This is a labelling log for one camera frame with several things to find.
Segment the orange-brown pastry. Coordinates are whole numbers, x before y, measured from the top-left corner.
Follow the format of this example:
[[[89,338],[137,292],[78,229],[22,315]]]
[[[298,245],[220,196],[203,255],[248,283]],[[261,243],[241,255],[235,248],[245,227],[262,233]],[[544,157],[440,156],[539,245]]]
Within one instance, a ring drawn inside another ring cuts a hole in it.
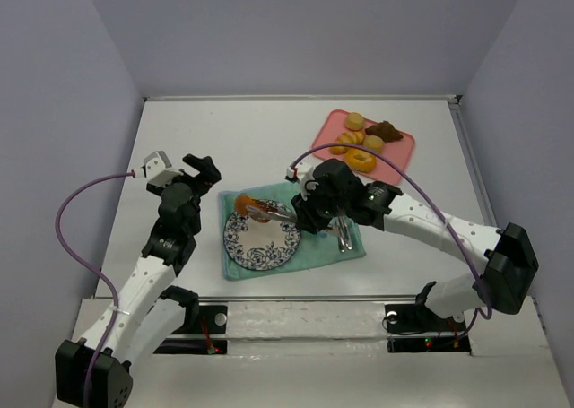
[[[268,223],[270,220],[264,216],[267,210],[265,202],[256,200],[248,195],[238,195],[234,202],[234,211],[260,223]]]

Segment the stainless steel tongs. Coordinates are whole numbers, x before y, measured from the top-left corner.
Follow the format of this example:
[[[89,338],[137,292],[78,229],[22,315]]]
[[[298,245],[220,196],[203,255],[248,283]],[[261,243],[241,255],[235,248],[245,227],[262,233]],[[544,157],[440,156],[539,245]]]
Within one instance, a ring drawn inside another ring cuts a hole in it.
[[[295,213],[274,207],[247,205],[246,210],[248,211],[248,217],[258,222],[278,221],[295,223],[297,221],[297,215]]]

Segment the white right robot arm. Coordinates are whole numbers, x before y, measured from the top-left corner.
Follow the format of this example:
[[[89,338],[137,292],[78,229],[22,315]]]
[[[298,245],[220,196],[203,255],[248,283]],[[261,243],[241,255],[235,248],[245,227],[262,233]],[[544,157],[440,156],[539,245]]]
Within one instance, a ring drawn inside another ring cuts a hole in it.
[[[299,230],[316,234],[343,215],[356,224],[415,239],[465,262],[469,272],[447,282],[429,282],[417,295],[414,313],[440,318],[478,308],[516,315],[539,264],[526,230],[500,229],[441,213],[384,182],[363,183],[343,162],[289,167],[286,178],[300,187],[291,200]]]

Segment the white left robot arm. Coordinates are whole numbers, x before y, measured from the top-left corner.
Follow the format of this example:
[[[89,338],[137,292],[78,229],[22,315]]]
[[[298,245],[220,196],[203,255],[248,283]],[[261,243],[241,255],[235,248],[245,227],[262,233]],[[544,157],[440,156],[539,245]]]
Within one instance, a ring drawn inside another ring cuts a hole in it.
[[[196,293],[175,280],[196,248],[200,203],[222,176],[211,157],[188,154],[191,176],[174,169],[163,151],[126,172],[143,178],[158,196],[158,218],[122,288],[99,269],[93,273],[110,291],[111,302],[77,340],[63,341],[55,354],[56,395],[74,407],[123,407],[131,395],[135,368],[199,312]]]

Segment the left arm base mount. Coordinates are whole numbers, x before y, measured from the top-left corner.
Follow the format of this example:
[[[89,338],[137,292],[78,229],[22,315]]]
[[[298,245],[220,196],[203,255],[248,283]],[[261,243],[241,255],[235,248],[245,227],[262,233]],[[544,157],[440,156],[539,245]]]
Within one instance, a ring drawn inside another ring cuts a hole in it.
[[[227,322],[226,305],[201,304],[195,321],[187,319],[154,354],[225,355],[228,352]]]

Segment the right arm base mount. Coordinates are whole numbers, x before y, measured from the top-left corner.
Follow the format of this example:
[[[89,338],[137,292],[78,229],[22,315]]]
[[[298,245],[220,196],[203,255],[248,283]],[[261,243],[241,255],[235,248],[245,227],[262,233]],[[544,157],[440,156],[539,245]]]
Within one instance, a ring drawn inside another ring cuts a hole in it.
[[[381,320],[389,353],[471,353],[465,320],[440,318],[414,304],[386,304]]]

